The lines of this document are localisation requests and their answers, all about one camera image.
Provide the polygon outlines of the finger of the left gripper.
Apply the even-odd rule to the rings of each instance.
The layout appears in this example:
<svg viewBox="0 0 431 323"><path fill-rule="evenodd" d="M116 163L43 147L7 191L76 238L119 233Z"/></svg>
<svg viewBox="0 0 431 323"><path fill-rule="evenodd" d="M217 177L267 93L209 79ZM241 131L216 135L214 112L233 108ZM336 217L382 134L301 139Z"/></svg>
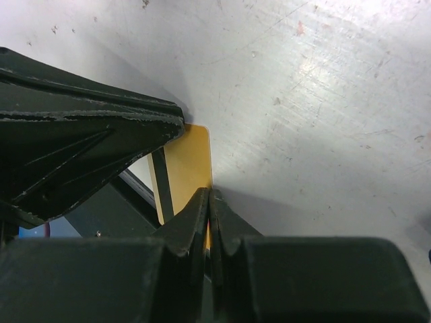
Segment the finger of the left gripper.
<svg viewBox="0 0 431 323"><path fill-rule="evenodd" d="M2 48L1 219L30 229L63 216L184 131L174 102Z"/></svg>

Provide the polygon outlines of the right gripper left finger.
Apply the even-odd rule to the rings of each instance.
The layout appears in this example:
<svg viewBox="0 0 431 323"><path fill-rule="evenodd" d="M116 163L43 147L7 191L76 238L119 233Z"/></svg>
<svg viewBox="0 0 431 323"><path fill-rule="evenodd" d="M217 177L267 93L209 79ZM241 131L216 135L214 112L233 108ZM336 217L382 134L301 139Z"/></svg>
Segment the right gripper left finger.
<svg viewBox="0 0 431 323"><path fill-rule="evenodd" d="M24 238L1 253L2 322L195 322L209 190L148 238Z"/></svg>

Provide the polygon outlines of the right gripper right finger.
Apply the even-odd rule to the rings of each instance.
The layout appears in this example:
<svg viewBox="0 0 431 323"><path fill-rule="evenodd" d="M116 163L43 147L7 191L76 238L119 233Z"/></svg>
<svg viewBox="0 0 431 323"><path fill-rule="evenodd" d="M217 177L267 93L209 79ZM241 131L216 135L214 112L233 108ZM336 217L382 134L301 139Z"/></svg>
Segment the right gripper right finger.
<svg viewBox="0 0 431 323"><path fill-rule="evenodd" d="M227 322L428 322L401 251L363 237L267 237L208 199L213 308Z"/></svg>

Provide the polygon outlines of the gold card magnetic stripe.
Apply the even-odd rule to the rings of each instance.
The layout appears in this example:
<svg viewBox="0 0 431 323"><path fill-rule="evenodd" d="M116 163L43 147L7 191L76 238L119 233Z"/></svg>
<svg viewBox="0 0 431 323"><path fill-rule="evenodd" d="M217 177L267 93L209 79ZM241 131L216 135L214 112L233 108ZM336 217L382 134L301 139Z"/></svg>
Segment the gold card magnetic stripe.
<svg viewBox="0 0 431 323"><path fill-rule="evenodd" d="M198 188L212 186L209 131L204 126L186 124L180 138L147 159L161 225L179 214Z"/></svg>

